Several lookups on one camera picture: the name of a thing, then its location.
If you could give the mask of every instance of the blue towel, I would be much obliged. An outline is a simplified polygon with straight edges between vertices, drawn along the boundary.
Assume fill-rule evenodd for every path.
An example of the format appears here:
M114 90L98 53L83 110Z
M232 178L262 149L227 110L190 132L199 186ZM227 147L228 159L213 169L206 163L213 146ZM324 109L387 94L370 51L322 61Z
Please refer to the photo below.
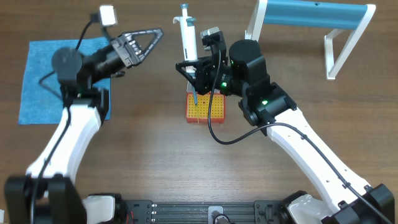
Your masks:
M53 69L52 55L61 47L76 47L77 40L41 40L29 42L29 53L26 61L24 81L22 83L21 108L19 110L19 124L58 124L62 116L62 102L53 94L39 85L39 80ZM85 39L79 51L90 55L98 49L108 45L104 37ZM60 91L56 74L44 81L55 91ZM111 80L105 79L95 86L109 90L109 111L106 119L111 116Z

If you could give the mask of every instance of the blue bar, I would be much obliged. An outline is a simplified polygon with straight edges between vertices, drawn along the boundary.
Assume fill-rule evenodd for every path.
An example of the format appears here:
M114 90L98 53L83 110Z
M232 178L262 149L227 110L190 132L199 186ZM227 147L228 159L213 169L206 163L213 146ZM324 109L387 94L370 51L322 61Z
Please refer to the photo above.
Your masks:
M265 24L355 30L368 6L297 0L268 0Z

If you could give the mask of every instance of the brown surface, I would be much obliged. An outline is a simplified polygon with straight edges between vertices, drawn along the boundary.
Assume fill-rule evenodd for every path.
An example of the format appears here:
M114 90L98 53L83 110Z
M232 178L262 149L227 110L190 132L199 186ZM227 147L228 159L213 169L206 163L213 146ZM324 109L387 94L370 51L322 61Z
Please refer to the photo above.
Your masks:
M197 33L218 26L228 46L242 39L255 0L187 1ZM363 3L360 0L339 2ZM297 102L323 140L357 174L398 193L398 2L372 0L376 14L336 81L325 80L323 36L329 30L264 26L259 41L268 72ZM17 125L30 40L76 39L89 13L109 1L2 1L0 7L0 191L42 152L56 125ZM112 82L112 118L88 146L76 187L82 197L120 192L153 201L282 199L297 190L317 194L293 160L260 134L232 146L212 140L205 125L185 122L181 1L115 1L122 31L163 28L152 55ZM101 35L95 26L86 37ZM336 40L342 49L347 35ZM198 42L198 51L204 55ZM221 139L251 127L227 98ZM0 208L5 209L0 194Z

